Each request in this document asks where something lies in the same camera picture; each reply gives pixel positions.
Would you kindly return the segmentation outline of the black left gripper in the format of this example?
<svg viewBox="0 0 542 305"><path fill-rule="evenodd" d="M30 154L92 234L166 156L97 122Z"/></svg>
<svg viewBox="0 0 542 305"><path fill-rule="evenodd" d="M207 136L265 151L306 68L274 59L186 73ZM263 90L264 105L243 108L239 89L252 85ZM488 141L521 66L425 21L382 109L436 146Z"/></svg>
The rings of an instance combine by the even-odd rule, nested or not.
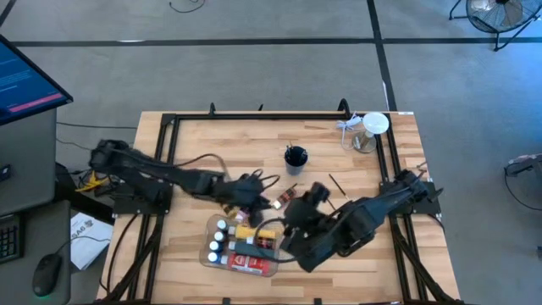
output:
<svg viewBox="0 0 542 305"><path fill-rule="evenodd" d="M243 174L238 180L220 180L213 187L216 202L244 208L250 211L250 226L258 227L264 221L264 209L270 209L270 201L263 196L264 184L259 175Z"/></svg>

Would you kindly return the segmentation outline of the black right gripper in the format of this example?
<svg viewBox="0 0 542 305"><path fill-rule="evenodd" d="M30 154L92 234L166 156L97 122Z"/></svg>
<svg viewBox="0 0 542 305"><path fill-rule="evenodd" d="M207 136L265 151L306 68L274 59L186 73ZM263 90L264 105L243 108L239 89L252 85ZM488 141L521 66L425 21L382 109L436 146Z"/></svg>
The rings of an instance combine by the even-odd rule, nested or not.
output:
<svg viewBox="0 0 542 305"><path fill-rule="evenodd" d="M336 253L331 233L336 220L318 210L318 205L329 195L329 189L314 182L309 191L292 199L284 211L284 239L279 246L279 255L293 257L306 272L313 272Z"/></svg>

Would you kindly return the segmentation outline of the large yellow paint bottle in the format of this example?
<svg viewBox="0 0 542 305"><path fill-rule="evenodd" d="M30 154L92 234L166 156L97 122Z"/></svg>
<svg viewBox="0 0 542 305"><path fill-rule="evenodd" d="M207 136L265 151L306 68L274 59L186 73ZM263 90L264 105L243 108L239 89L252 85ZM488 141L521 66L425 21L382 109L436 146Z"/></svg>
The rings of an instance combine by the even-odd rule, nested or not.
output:
<svg viewBox="0 0 542 305"><path fill-rule="evenodd" d="M254 237L254 236L257 236L258 238L266 238L266 239L272 239L272 240L277 238L275 231L260 230L258 234L256 234L256 231L257 231L256 228L250 228L244 225L230 226L228 228L228 234L230 236L234 236L237 239L247 239L248 237Z"/></svg>

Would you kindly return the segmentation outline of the clear plastic bin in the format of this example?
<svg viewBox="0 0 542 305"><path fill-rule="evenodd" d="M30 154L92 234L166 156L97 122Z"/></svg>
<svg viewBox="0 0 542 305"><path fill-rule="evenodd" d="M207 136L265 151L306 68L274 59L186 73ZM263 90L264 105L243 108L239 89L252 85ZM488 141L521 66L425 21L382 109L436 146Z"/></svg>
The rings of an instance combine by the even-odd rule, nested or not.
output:
<svg viewBox="0 0 542 305"><path fill-rule="evenodd" d="M207 259L207 255L211 252L211 250L209 249L209 243L211 241L215 241L214 240L214 233L217 232L217 231L221 231L217 228L217 222L219 220L225 220L228 224L228 226L237 226L237 225L244 225L244 224L240 224L238 222L236 222L234 219L229 219L229 218L226 218L224 216L221 216L221 215L213 215L212 217L209 218L209 220L207 221L207 226L206 226L206 229L205 229L205 233L203 235L203 244L202 244L202 248L199 252L199 260L200 260L200 263L206 267L209 267L209 268L215 268L215 269L224 269L224 270L229 270L229 271L233 271L233 270L230 270L230 269L227 269L227 267L223 264L221 264L220 262L219 263L210 263ZM237 254L231 250L229 250L228 248L228 243L230 241L243 241L243 242L246 242L248 244L252 244L252 245L255 245L255 241L257 239L257 236L254 236L254 237L248 237L247 239L237 239L235 238L234 236L230 236L228 234L228 231L222 231L224 232L224 234L226 235L226 238L225 240L222 242L224 244L224 247L223 247L223 251L222 252L217 252L217 254L219 254L221 257L223 255L230 255L230 254ZM281 238L281 234L276 232L276 235L277 235L277 238L275 239L275 256L276 258L279 257L279 239ZM270 276L274 275L277 270L278 270L278 263L274 262L274 261L271 261L269 259L266 259L270 262Z"/></svg>

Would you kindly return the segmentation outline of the small red-brown paint bottle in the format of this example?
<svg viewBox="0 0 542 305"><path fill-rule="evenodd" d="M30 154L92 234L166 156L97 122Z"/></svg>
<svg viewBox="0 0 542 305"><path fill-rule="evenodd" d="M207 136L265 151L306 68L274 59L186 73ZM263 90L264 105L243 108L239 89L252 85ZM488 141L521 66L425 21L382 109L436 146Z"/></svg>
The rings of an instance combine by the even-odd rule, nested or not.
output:
<svg viewBox="0 0 542 305"><path fill-rule="evenodd" d="M277 210L283 208L287 203L289 203L295 197L295 195L296 195L296 188L295 190L290 190L290 188L288 188L272 202L272 207Z"/></svg>

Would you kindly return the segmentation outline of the blue-grey plastic cup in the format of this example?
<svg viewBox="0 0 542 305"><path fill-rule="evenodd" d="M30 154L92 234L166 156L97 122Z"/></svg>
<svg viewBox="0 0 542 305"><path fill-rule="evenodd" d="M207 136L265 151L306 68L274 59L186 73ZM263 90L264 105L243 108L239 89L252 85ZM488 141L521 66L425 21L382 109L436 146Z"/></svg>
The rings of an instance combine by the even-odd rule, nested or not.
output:
<svg viewBox="0 0 542 305"><path fill-rule="evenodd" d="M289 175L299 175L305 164L307 163L308 161L308 152L307 150L305 149L305 152L304 152L304 159L302 160L302 162L300 164L296 164L295 162L293 164L288 164L286 161L285 161L285 167L286 167L286 171Z"/></svg>

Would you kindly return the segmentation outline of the white paper booklet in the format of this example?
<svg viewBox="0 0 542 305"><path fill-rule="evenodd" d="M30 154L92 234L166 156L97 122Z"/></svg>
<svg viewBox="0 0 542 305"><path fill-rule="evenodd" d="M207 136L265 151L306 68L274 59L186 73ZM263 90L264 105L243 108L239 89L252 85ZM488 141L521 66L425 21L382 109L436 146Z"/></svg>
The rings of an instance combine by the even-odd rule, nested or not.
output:
<svg viewBox="0 0 542 305"><path fill-rule="evenodd" d="M77 213L70 220L71 263L87 269L111 241L113 226L92 216Z"/></svg>

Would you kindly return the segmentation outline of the black computer mouse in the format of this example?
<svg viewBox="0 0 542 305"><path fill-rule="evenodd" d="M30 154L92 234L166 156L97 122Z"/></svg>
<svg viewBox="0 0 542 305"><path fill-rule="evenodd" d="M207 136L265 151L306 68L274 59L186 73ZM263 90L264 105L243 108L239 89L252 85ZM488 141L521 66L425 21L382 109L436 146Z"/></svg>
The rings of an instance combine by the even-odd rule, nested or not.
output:
<svg viewBox="0 0 542 305"><path fill-rule="evenodd" d="M47 254L40 259L31 281L32 291L37 297L46 297L53 292L62 261L62 257L57 253Z"/></svg>

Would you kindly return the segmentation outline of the grey desk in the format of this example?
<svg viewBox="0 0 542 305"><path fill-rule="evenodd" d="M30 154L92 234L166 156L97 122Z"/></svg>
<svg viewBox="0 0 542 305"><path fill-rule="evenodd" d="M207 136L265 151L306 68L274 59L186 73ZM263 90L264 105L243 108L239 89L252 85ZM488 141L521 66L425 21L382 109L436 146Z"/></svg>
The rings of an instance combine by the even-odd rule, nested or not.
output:
<svg viewBox="0 0 542 305"><path fill-rule="evenodd" d="M0 165L11 177L0 182L0 218L20 216L24 234L21 258L0 264L0 305L66 305L70 299L70 208L55 201L56 112L48 110L0 126ZM63 261L53 292L37 297L32 276L42 257Z"/></svg>

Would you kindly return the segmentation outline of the black keyboard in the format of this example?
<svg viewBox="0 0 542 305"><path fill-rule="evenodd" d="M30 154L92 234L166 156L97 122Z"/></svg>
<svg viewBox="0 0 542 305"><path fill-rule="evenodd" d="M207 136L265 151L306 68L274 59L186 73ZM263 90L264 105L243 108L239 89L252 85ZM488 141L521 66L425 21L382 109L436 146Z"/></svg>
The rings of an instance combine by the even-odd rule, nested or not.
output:
<svg viewBox="0 0 542 305"><path fill-rule="evenodd" d="M17 214L0 218L0 264L21 258L24 248L22 222Z"/></svg>

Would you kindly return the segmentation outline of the monitor with blue screen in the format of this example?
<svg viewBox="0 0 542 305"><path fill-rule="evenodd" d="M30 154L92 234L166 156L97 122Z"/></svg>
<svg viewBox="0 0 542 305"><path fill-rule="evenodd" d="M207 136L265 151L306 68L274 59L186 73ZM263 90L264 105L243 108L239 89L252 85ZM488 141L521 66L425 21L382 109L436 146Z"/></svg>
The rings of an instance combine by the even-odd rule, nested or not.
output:
<svg viewBox="0 0 542 305"><path fill-rule="evenodd" d="M0 35L0 125L73 102L73 97Z"/></svg>

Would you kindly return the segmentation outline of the black floor fan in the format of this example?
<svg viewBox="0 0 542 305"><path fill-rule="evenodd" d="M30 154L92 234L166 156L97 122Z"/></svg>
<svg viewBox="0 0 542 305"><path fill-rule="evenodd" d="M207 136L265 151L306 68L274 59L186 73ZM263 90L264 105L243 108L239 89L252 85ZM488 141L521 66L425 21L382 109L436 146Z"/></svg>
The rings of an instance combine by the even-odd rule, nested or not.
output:
<svg viewBox="0 0 542 305"><path fill-rule="evenodd" d="M540 16L542 0L457 0L448 20L468 19L479 31L494 34L498 52Z"/></svg>

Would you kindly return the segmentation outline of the black aluminium frame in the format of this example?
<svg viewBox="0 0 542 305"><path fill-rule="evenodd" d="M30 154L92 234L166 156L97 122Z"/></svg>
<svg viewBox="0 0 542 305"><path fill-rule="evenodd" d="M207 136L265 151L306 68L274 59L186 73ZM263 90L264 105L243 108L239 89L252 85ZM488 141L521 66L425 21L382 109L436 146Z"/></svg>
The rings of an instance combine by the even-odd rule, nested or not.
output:
<svg viewBox="0 0 542 305"><path fill-rule="evenodd" d="M411 113L390 113L390 130L379 138L375 152L346 151L340 145L336 124L348 111L220 111L145 112L135 136L135 147L145 154L171 162L187 162L205 153L219 155L233 177L261 169L279 181L266 191L278 197L295 183L305 191L314 182L331 191L323 211L346 199L332 174L350 199L375 196L385 180L403 169L422 174L427 170L423 145ZM293 146L308 152L299 175L289 175L285 150ZM217 159L203 158L191 167L221 169ZM313 272L295 263L279 266L270 277L209 268L200 263L207 221L222 208L197 200L174 188L169 212L161 220L157 250L141 267L122 302L151 304L360 304L428 302L429 290L392 240L393 227L412 239L424 267L451 298L459 292L445 242L445 233L431 217L416 214L386 221L365 247L348 258L334 256Z"/></svg>

